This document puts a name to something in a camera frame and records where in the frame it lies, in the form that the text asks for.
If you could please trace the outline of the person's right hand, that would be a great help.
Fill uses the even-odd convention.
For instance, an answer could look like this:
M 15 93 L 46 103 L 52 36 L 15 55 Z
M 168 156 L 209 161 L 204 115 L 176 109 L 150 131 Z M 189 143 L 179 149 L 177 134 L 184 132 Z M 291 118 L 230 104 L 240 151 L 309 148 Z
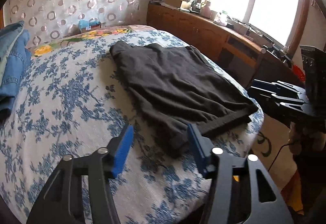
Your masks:
M 325 147 L 325 133 L 314 128 L 291 123 L 289 132 L 289 149 L 293 155 L 302 151 L 318 152 Z

